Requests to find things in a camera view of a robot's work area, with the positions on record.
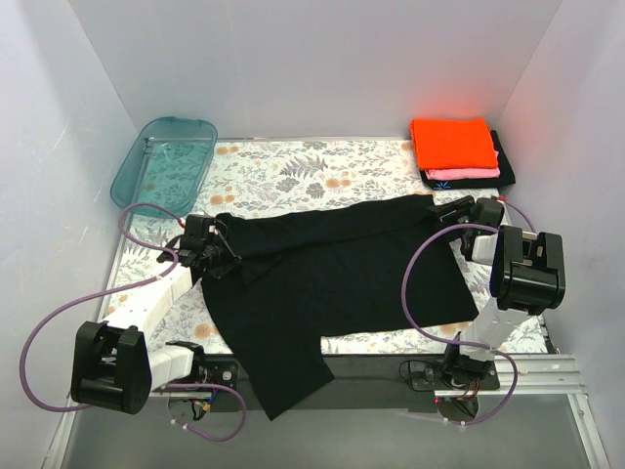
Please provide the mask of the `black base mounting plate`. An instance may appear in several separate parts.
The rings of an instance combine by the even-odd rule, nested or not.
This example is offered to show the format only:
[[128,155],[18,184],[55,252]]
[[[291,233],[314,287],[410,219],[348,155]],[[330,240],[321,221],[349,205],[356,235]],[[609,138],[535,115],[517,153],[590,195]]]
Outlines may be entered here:
[[[220,381],[241,395],[248,411],[263,410],[256,398],[249,378],[238,362],[217,356],[209,366],[220,376],[232,372],[231,381]],[[485,377],[474,380],[453,378],[451,368],[443,370],[443,355],[331,355],[324,356],[335,378],[312,395],[299,400],[288,409],[373,409],[404,408],[414,412],[436,411],[435,393],[450,392],[451,396],[464,396],[463,400],[475,401],[479,391],[497,391],[500,381],[494,363],[489,365]],[[201,420],[209,413],[236,412],[240,410],[238,399],[227,391],[207,390],[210,396],[192,396],[189,390],[178,390],[166,396],[167,408],[175,418]]]

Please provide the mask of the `orange folded t-shirt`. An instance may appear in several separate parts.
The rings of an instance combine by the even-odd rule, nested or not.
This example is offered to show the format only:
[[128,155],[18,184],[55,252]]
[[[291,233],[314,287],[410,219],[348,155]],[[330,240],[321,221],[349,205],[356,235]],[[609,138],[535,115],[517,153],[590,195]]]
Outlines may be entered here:
[[421,170],[494,169],[497,155],[483,118],[414,119],[410,132]]

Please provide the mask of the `teal transparent plastic bin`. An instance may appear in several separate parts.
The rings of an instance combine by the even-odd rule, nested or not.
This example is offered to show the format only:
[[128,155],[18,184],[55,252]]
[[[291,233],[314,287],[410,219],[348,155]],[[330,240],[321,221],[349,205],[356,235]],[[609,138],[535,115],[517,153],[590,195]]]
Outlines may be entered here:
[[165,218],[185,217],[193,207],[212,162],[216,127],[201,119],[160,117],[140,132],[110,188],[120,208],[139,202],[132,212]]

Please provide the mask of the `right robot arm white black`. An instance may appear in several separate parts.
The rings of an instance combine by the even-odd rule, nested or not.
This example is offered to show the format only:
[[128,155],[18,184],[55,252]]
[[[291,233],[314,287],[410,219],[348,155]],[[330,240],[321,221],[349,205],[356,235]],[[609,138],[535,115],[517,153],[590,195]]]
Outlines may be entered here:
[[460,389],[476,386],[495,373],[494,352],[531,317],[555,310],[563,301],[563,239],[558,234],[527,231],[504,223],[509,205],[501,197],[465,196],[430,208],[441,229],[458,224],[487,226],[498,232],[464,229],[448,234],[461,241],[468,262],[491,268],[490,298],[467,329],[445,347],[440,377]]

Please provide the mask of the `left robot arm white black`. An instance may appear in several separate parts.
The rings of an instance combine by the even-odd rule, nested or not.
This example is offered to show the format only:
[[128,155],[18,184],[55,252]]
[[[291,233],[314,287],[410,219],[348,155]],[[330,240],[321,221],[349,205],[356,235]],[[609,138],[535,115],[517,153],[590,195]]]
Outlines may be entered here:
[[75,402],[136,414],[160,388],[235,389],[236,369],[208,362],[202,346],[169,341],[151,351],[147,345],[201,274],[232,259],[226,230],[215,218],[187,216],[184,233],[170,241],[159,258],[176,267],[139,287],[105,320],[86,321],[79,327],[70,384]]

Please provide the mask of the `pink folded t-shirt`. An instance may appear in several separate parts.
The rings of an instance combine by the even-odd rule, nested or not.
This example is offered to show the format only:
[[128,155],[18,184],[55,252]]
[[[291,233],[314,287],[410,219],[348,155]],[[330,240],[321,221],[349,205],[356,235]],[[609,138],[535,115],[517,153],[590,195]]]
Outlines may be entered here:
[[492,179],[500,176],[500,169],[496,168],[457,168],[426,170],[428,179],[435,181],[458,181],[463,179]]

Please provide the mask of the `black folded t-shirt with logo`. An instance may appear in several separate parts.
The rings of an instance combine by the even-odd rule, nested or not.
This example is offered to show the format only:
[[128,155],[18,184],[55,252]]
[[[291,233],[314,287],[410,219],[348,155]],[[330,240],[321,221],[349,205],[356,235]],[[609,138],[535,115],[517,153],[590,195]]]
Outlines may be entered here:
[[430,179],[425,171],[420,170],[423,183],[434,191],[502,189],[514,185],[516,183],[516,175],[500,143],[497,131],[491,130],[490,137],[494,149],[498,152],[497,160],[500,170],[498,177],[443,181]]

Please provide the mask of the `aluminium frame rail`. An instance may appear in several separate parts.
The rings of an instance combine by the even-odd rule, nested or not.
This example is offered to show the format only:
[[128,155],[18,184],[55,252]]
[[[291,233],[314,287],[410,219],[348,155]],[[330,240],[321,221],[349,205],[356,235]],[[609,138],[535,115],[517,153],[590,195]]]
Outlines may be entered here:
[[[457,370],[443,368],[441,355],[331,355],[324,359],[336,379],[352,385],[365,381],[398,382],[417,392],[448,395],[455,391]],[[118,354],[77,359],[72,371],[71,397],[94,405],[135,414],[152,396],[192,392],[207,395],[215,386],[242,391],[248,374],[231,355],[208,355],[199,350],[167,346],[147,354]],[[566,355],[498,357],[486,374],[471,382],[482,395],[575,395],[586,386],[575,359]]]

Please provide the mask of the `floral patterned table mat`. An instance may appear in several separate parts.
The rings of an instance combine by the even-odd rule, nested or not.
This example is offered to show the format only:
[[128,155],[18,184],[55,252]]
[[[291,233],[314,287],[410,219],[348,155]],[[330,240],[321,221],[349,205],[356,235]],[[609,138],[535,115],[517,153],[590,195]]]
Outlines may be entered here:
[[[496,189],[447,191],[447,183],[435,184],[443,189],[433,191],[422,182],[409,141],[220,142],[192,212],[265,218],[411,193],[430,194],[436,204],[466,195],[478,198],[499,194]],[[181,230],[172,220],[138,217],[131,231],[144,241],[162,245]],[[451,245],[481,308],[489,296],[490,270],[467,264],[458,251],[459,243]],[[157,254],[124,240],[112,269],[113,285],[134,283],[162,272],[166,266],[155,262]],[[547,353],[543,324],[540,317],[527,320],[501,350],[510,354]],[[156,350],[177,340],[200,344],[212,354],[230,353],[206,310],[199,286],[175,304],[147,344]],[[437,354],[443,350],[443,344],[414,330],[322,337],[320,345],[326,355]]]

